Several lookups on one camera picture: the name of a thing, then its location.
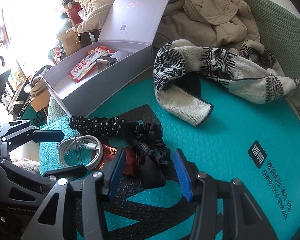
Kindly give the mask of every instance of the white cable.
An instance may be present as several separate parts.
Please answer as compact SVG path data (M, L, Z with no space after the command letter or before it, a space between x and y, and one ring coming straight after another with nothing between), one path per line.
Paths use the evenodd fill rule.
M84 135L76 138L73 137L63 141L60 144L58 150L58 158L61 166L64 168L70 167L65 161L65 155L69 150L78 150L77 146L85 146L88 149L96 151L96 156L93 158L93 160L85 165L88 170L92 170L93 168L95 168L101 161L103 155L103 147L101 142L96 137L91 135Z

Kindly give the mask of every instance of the black polka dot fabric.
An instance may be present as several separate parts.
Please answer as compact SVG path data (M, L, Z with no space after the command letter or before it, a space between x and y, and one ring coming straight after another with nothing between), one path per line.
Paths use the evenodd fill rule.
M83 116L72 116L69 120L69 125L72 130L78 131L81 135L108 138L121 135L121 124L127 121L127 119L119 119L118 117L94 117L89 119Z

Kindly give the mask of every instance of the white box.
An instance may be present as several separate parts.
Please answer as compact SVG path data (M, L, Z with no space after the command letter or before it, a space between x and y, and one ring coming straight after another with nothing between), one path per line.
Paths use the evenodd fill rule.
M90 115L131 80L153 64L152 42L169 0L115 0L98 42L42 74L49 92L69 116ZM92 71L76 83L68 73L98 46L133 52L104 71Z

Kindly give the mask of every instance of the knitted scarf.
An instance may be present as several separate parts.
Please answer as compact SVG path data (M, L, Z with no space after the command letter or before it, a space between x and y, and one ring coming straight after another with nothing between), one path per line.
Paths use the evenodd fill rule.
M187 40L164 45L156 56L153 71L154 91L160 106L193 126L205 121L213 105L174 84L186 73L196 71L256 104L286 96L300 120L300 79L286 77L273 54L259 42L246 41L236 53L195 47Z

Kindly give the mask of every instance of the beige hat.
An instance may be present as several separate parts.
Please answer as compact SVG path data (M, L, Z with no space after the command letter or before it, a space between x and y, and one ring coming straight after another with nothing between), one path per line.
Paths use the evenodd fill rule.
M42 77L33 85L34 78L38 77L40 74L43 74L46 72L49 68L51 68L51 65L46 65L42 68L40 68L34 75L32 75L31 81L29 84L25 85L24 91L26 93L31 93L38 95L41 92L43 92L47 87L42 79Z

